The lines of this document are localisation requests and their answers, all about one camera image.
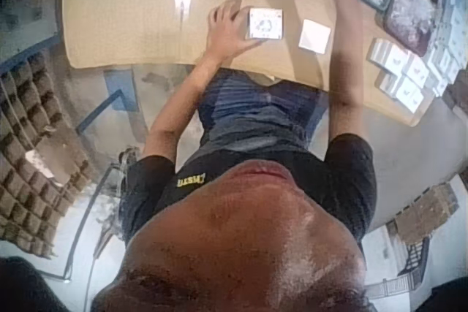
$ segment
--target wooden table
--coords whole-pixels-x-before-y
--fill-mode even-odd
[[[63,0],[64,36],[70,63],[76,68],[143,63],[194,64],[205,48],[208,11],[224,0]],[[284,39],[269,41],[230,63],[242,69],[328,90],[331,41],[325,55],[298,47],[304,19],[333,28],[332,0],[243,0],[245,5],[284,10]],[[362,4],[364,55],[375,37],[391,39],[374,21],[375,11]],[[416,114],[388,98],[375,80],[378,69],[364,63],[365,104],[409,126],[416,125],[434,98]]]

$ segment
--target stack of boxes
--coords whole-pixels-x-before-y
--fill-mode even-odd
[[[468,0],[445,0],[434,44],[424,61],[431,70],[428,88],[435,96],[454,84],[458,71],[468,64]]]
[[[421,58],[385,39],[376,39],[369,60],[382,68],[377,86],[415,113],[424,100],[421,89],[429,76]]]
[[[382,68],[377,87],[415,113],[423,91],[442,96],[468,64],[468,0],[446,0],[427,54],[420,58],[386,39],[375,39],[368,59]]]

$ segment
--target metal frame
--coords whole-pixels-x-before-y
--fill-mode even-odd
[[[106,180],[109,178],[110,173],[112,170],[119,170],[120,169],[120,164],[117,163],[111,163],[107,170],[105,171],[105,174],[102,176],[101,181],[98,183],[96,190],[94,191],[93,195],[91,196],[91,199],[89,200],[88,206],[85,210],[85,213],[81,219],[80,225],[78,226],[78,230],[75,234],[75,238],[73,239],[72,247],[70,248],[70,252],[68,253],[68,258],[67,258],[67,263],[65,264],[64,268],[64,274],[62,275],[56,275],[52,274],[49,272],[44,272],[42,270],[38,270],[39,273],[44,277],[44,278],[49,278],[53,279],[56,281],[60,281],[62,283],[69,283],[72,280],[72,273],[73,273],[73,259],[75,258],[75,250],[78,245],[78,241],[80,240],[81,233],[84,229],[84,226],[86,224],[86,220],[89,217],[89,213],[91,212],[91,209],[96,202],[96,199],[98,195],[100,194],[102,187],[104,186]]]

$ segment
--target person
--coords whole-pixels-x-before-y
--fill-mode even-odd
[[[220,70],[261,42],[245,39],[248,7],[211,10],[205,54],[129,170],[127,250],[93,311],[367,311],[358,243],[377,191],[362,122],[361,4],[334,1],[324,161],[307,151],[320,93]],[[176,172],[197,109],[201,146]]]

